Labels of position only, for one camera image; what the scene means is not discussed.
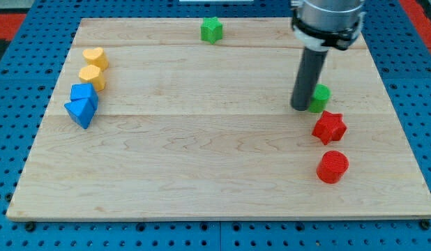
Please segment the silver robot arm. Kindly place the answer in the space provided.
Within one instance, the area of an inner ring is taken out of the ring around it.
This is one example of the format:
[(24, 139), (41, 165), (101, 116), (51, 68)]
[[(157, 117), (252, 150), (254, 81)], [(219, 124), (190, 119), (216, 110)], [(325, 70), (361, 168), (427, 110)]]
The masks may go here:
[(292, 30), (305, 48), (348, 50), (361, 34), (364, 0), (292, 1)]

